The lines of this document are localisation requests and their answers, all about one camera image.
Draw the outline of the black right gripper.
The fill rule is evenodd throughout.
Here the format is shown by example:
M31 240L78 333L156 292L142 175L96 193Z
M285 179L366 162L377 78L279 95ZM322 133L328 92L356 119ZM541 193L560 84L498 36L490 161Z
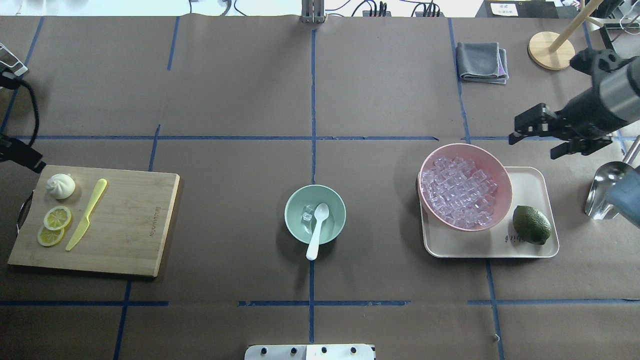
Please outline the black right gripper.
M553 137L563 141L551 148L552 160L576 153L586 157L613 143L608 132L601 132L586 122L571 121L570 117L551 111L544 103L533 105L514 117L514 132L509 134L509 145L527 137Z

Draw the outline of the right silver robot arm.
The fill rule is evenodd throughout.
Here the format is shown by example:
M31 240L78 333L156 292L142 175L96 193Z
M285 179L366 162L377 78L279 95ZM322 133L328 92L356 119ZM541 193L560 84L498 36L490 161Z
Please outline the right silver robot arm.
M551 159L576 153L588 156L610 145L612 133L639 120L638 56L622 58L611 49L586 48L569 64L590 76L590 88L559 111L539 103L515 116L509 145L527 137L554 137L562 143L551 148Z

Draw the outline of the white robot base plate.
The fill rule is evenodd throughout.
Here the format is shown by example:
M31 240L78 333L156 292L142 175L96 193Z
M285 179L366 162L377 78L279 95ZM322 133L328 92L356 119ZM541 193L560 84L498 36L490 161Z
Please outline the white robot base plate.
M345 344L254 344L245 360L375 360L374 345Z

